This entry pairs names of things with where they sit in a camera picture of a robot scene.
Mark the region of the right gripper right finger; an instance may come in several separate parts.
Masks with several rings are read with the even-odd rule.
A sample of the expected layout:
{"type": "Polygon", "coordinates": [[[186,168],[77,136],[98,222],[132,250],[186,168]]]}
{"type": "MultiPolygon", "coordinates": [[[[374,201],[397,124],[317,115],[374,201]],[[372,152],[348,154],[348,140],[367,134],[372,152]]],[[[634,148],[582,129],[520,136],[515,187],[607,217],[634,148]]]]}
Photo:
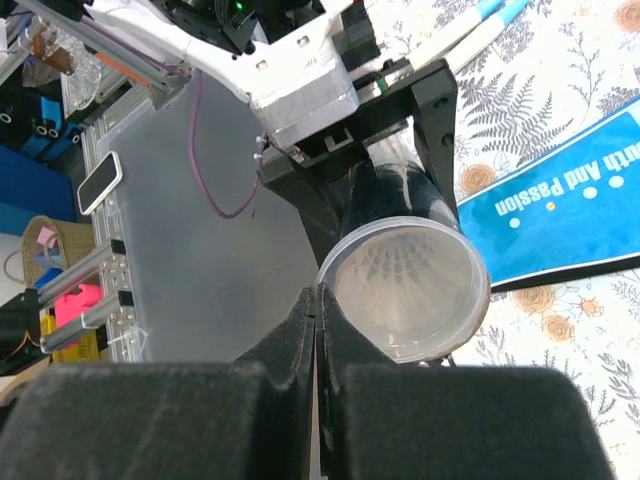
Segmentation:
{"type": "Polygon", "coordinates": [[[400,365],[316,293],[320,468],[331,479],[609,479],[579,391],[540,367],[400,365]]]}

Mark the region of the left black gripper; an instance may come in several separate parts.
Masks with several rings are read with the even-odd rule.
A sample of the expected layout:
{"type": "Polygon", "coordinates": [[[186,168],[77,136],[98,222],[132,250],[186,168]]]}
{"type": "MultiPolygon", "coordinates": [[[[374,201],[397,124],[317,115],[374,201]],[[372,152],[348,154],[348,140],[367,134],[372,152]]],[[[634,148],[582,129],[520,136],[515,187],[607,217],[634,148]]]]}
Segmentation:
{"type": "Polygon", "coordinates": [[[366,148],[413,120],[421,163],[459,219],[454,189],[455,113],[458,87],[439,59],[413,71],[403,59],[360,82],[366,99],[351,116],[297,142],[259,169],[263,187],[294,207],[320,267],[340,239],[342,206],[319,180],[337,180],[365,159],[366,148]]]}

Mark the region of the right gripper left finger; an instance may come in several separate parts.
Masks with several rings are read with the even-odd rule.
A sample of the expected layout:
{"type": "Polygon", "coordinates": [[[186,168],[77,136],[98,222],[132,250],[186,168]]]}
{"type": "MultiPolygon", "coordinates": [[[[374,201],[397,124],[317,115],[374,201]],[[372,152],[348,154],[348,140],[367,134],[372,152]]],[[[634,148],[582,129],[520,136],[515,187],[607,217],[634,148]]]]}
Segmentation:
{"type": "Polygon", "coordinates": [[[5,479],[305,479],[314,322],[288,317],[230,363],[67,364],[19,397],[5,479]]]}

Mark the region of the black shuttlecock tube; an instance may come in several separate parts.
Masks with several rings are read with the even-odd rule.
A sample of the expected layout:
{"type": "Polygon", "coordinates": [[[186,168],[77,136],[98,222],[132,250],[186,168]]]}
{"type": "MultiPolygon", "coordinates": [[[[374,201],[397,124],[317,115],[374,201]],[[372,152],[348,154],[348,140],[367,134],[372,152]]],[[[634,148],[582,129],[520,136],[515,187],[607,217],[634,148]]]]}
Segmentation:
{"type": "Polygon", "coordinates": [[[433,362],[474,336],[491,285],[480,253],[404,141],[407,128],[376,136],[350,168],[340,239],[316,285],[395,362],[433,362]]]}

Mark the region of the clear plastic tube lid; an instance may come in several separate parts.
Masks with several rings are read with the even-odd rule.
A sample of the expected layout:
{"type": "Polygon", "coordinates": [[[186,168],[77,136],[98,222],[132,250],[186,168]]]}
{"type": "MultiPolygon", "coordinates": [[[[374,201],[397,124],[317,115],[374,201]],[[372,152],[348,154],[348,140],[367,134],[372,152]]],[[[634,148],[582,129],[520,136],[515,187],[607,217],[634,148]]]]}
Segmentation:
{"type": "Polygon", "coordinates": [[[436,360],[475,335],[489,306],[486,266],[458,230],[395,216],[351,231],[316,277],[345,319],[397,363],[436,360]]]}

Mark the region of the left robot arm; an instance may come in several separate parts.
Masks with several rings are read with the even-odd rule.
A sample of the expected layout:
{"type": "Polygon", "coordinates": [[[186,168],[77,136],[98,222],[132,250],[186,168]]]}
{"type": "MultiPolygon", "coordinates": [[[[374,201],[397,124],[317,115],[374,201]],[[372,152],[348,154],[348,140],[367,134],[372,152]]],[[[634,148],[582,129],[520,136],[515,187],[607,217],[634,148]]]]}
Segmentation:
{"type": "Polygon", "coordinates": [[[182,61],[247,104],[275,156],[261,184],[293,206],[317,257],[354,204],[333,184],[414,125],[436,219],[459,222],[452,186],[457,85],[441,53],[382,55],[361,1],[92,1],[91,22],[182,61]]]}

